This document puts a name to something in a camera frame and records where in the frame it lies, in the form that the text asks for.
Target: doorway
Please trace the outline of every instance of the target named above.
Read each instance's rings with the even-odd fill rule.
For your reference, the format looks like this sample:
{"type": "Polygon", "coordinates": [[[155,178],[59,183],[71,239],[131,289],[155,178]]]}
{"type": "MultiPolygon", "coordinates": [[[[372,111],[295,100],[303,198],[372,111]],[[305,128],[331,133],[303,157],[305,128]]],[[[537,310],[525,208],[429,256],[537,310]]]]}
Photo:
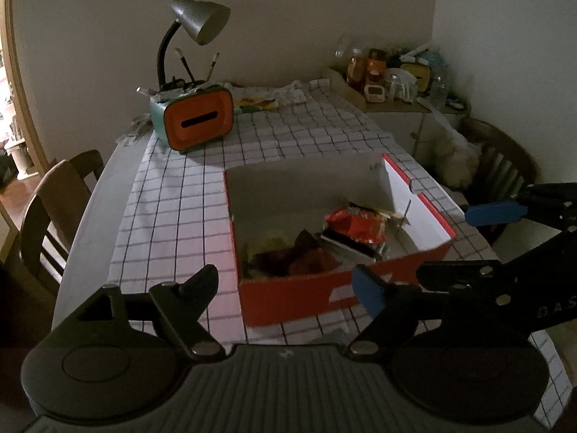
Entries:
{"type": "Polygon", "coordinates": [[[16,228],[49,168],[22,84],[12,0],[0,0],[0,202],[16,228]]]}

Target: white cabinet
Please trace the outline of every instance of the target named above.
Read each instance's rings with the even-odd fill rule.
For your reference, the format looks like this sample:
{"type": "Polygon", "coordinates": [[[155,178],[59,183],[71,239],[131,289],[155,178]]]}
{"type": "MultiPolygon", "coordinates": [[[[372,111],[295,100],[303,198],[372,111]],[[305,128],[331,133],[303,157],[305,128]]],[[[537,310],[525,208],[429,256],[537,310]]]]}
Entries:
{"type": "Polygon", "coordinates": [[[413,153],[422,114],[417,112],[367,112],[367,115],[384,131],[392,133],[395,141],[407,153],[413,153]]]}
{"type": "MultiPolygon", "coordinates": [[[[435,162],[435,142],[443,135],[443,128],[433,114],[420,112],[367,112],[384,131],[392,133],[395,141],[419,164],[430,167],[435,162]]],[[[453,128],[457,128],[462,116],[444,114],[453,128]]]]}

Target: cardboard box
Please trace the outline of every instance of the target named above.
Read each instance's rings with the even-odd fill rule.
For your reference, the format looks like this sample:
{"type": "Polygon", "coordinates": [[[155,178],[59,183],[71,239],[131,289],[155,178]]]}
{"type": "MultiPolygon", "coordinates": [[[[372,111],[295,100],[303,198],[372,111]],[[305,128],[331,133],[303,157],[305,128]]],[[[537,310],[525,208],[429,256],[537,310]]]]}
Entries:
{"type": "Polygon", "coordinates": [[[244,165],[227,170],[225,178],[246,325],[278,324],[358,303],[351,270],[362,259],[343,254],[335,256],[342,265],[324,274],[259,279],[243,274],[246,248],[267,234],[293,242],[303,229],[321,232],[325,216],[349,201],[400,214],[408,209],[402,226],[387,233],[386,260],[371,268],[392,281],[413,283],[417,268],[426,260],[441,260],[456,237],[424,194],[413,194],[408,176],[386,155],[244,165]]]}

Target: blue gripper pad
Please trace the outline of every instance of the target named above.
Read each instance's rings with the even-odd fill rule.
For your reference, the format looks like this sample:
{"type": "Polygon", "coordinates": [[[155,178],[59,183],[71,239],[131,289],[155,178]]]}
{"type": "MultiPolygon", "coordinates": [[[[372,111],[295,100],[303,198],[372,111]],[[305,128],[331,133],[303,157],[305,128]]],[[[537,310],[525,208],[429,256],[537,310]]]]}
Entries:
{"type": "Polygon", "coordinates": [[[384,282],[367,267],[358,265],[353,269],[351,284],[355,296],[369,316],[376,318],[385,307],[384,282]]]}
{"type": "Polygon", "coordinates": [[[488,226],[519,221],[527,215],[527,207],[514,200],[470,206],[465,221],[471,226],[488,226]]]}

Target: wall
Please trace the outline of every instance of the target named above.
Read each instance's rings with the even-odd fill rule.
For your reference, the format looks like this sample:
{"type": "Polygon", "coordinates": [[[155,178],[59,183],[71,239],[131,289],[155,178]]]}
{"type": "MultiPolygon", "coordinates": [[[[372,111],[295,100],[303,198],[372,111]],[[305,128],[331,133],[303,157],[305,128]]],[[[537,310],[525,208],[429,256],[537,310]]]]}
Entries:
{"type": "MultiPolygon", "coordinates": [[[[471,102],[471,116],[518,141],[542,181],[577,180],[577,0],[436,0],[433,40],[471,102]]],[[[509,226],[501,257],[525,252],[552,232],[509,226]]]]}
{"type": "MultiPolygon", "coordinates": [[[[132,117],[146,112],[138,86],[156,87],[156,53],[172,0],[14,0],[18,57],[48,158],[89,148],[105,158],[132,117]]],[[[232,9],[229,24],[199,47],[180,31],[180,47],[203,78],[215,51],[214,79],[282,85],[312,79],[330,63],[345,31],[386,42],[431,36],[435,0],[212,0],[232,9]]],[[[167,74],[184,77],[169,50],[167,74]]]]}

